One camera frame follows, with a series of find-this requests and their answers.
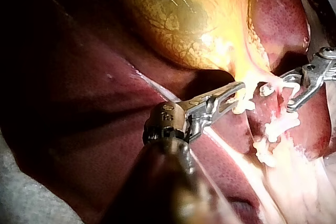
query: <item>metal clamp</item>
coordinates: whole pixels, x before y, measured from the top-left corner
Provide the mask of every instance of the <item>metal clamp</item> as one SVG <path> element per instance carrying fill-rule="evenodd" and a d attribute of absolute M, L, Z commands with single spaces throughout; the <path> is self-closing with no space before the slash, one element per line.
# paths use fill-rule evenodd
<path fill-rule="evenodd" d="M 232 82 L 188 101 L 159 103 L 144 125 L 144 144 L 170 136 L 190 143 L 201 136 L 205 127 L 237 105 L 238 101 L 231 98 L 243 88 L 243 82 Z"/>

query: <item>internal organ surface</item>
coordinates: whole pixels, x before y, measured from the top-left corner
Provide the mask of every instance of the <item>internal organ surface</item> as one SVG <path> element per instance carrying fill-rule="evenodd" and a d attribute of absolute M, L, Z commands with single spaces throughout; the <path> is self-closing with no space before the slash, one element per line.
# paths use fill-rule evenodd
<path fill-rule="evenodd" d="M 143 123 L 151 107 L 163 100 L 139 72 L 182 99 L 232 78 L 224 72 L 188 70 L 164 61 L 125 31 L 116 15 L 117 3 L 15 3 L 10 20 L 21 31 L 15 40 L 24 43 L 12 49 L 15 58 L 3 58 L 4 74 L 11 77 L 11 83 L 3 85 L 2 132 L 24 172 L 64 199 L 86 223 L 98 223 L 142 147 Z M 325 128 L 311 130 L 312 137 L 303 140 L 312 150 L 319 150 L 313 151 L 313 156 L 323 154 L 330 129 L 324 92 L 319 93 L 323 99 L 307 104 L 310 116 L 300 114 L 308 125 L 319 125 L 314 120 L 325 122 Z M 263 131 L 272 108 L 278 112 L 278 97 L 256 95 L 254 101 L 257 114 L 229 114 L 213 127 L 240 153 L 253 150 L 258 129 Z M 249 219 L 256 223 L 258 199 L 230 156 L 207 136 L 192 148 L 223 194 L 235 199 L 237 212 L 245 209 L 241 214 L 245 223 L 250 223 Z"/>
<path fill-rule="evenodd" d="M 161 55 L 189 68 L 225 70 L 236 81 L 243 81 L 246 90 L 237 93 L 239 104 L 234 113 L 254 107 L 248 100 L 259 82 L 280 82 L 269 72 L 269 58 L 255 32 L 253 16 L 263 20 L 258 30 L 272 63 L 279 65 L 285 50 L 305 52 L 309 42 L 299 0 L 121 1 L 139 33 Z M 270 36 L 269 31 L 279 35 Z"/>

